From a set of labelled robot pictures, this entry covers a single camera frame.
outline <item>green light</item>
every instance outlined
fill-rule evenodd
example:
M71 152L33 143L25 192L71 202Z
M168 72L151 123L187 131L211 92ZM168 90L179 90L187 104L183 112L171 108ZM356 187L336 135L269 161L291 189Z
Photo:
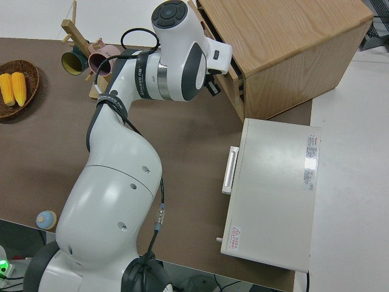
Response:
M0 260L0 273L4 273L8 269L8 262L6 260Z

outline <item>wooden cabinet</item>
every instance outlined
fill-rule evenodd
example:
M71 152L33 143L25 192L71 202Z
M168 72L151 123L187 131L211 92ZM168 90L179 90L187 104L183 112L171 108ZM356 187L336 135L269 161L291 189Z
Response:
M239 117L268 119L335 88L373 19L361 0L197 0L206 32L233 46L217 76Z

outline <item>pink mug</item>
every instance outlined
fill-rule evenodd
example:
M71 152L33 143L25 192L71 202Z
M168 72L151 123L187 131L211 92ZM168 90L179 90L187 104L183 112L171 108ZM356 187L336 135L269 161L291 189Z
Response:
M104 62L108 57L114 55L120 55L120 51L117 47L111 44L105 44L102 40L98 40L97 43L100 45L100 48L95 50L93 45L89 44L88 49L91 52L91 55L88 58L89 67L94 73L97 73L98 67ZM115 59L109 60L106 62L100 69L99 75L107 76L112 72L114 67Z

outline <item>drawer handle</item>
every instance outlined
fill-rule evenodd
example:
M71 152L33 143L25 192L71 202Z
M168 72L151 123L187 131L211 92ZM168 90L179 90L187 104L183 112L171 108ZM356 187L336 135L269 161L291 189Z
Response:
M230 154L225 168L222 193L231 195L233 176L235 174L236 160L238 159L239 147L230 147Z

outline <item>warning label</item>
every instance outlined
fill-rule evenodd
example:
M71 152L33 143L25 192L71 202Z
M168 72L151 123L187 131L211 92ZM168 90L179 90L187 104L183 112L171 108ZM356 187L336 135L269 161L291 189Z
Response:
M239 226L231 226L230 230L230 240L229 240L229 249L237 251L239 248L239 238L242 233L242 228Z

